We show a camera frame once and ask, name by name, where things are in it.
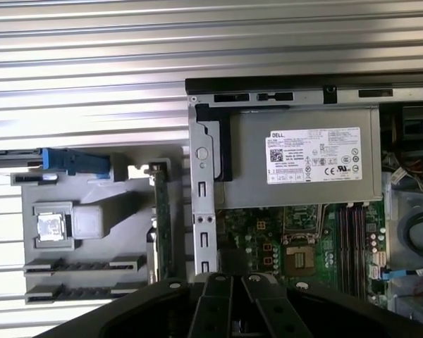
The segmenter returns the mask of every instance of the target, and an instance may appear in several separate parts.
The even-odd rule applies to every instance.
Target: cable
[[[413,208],[398,223],[398,238],[411,251],[423,258],[423,249],[417,247],[410,238],[410,230],[423,223],[423,208]]]

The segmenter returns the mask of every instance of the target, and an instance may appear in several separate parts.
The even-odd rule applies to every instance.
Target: electronic component
[[[287,246],[285,272],[289,277],[314,275],[316,268],[313,246]]]
[[[149,172],[155,191],[152,228],[147,233],[147,281],[152,284],[172,276],[173,250],[167,163],[151,163],[149,164]],[[208,246],[209,240],[208,234],[202,233],[200,245]]]
[[[67,239],[65,215],[62,213],[40,213],[36,216],[37,233],[41,242]]]
[[[41,251],[72,251],[78,243],[72,236],[73,202],[42,202],[33,204],[33,226],[37,230],[35,249]]]

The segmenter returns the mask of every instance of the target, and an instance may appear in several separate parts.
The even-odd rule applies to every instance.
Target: green circuit board
[[[318,206],[233,209],[219,212],[219,235],[230,233],[246,250],[252,271],[281,283],[314,280],[336,287],[333,213],[317,229]]]
[[[384,304],[385,288],[380,289],[384,282],[370,275],[374,261],[379,263],[379,255],[385,257],[386,252],[382,201],[354,207],[221,210],[217,215],[218,236],[231,237],[246,250],[251,271],[270,273],[281,284],[320,282]]]

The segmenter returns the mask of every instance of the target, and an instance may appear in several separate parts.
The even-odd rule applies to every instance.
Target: black ram slot
[[[359,222],[357,219],[357,209],[351,208],[351,228],[352,228],[352,259],[354,260],[354,270],[353,270],[353,283],[354,283],[354,294],[353,296],[359,297],[360,296],[360,258],[359,258]]]
[[[354,232],[354,222],[353,222],[353,215],[352,215],[352,209],[346,208],[345,209],[345,222],[346,227],[348,231],[347,234],[347,241],[348,241],[348,269],[347,274],[349,275],[349,291],[348,293],[350,295],[356,294],[356,266],[355,266],[355,248],[354,248],[354,238],[355,238],[355,232]]]
[[[362,281],[363,281],[363,299],[367,297],[367,261],[365,260],[365,257],[367,255],[367,249],[366,249],[366,238],[367,238],[367,227],[365,225],[365,208],[362,208],[360,211],[360,224],[361,224],[361,242],[360,242],[360,248],[362,251]]]
[[[345,232],[343,222],[342,210],[337,211],[337,222],[338,222],[338,288],[342,292],[347,292],[346,289],[346,274],[345,274]]]
[[[340,230],[340,279],[341,279],[341,291],[346,294],[353,294],[353,259],[352,259],[352,244],[351,244],[351,233],[348,222],[348,209],[342,208],[338,212],[339,219],[339,230]]]

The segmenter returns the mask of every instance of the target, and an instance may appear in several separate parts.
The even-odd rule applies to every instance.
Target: silver metal panel
[[[361,180],[271,185],[266,183],[265,139],[270,136],[271,131],[345,127],[360,128],[360,163],[363,172]],[[322,108],[311,111],[240,114],[232,117],[231,136],[234,179],[224,183],[224,208],[381,199],[381,145],[377,108]]]
[[[188,138],[187,77],[423,69],[423,1],[0,0],[0,148]]]

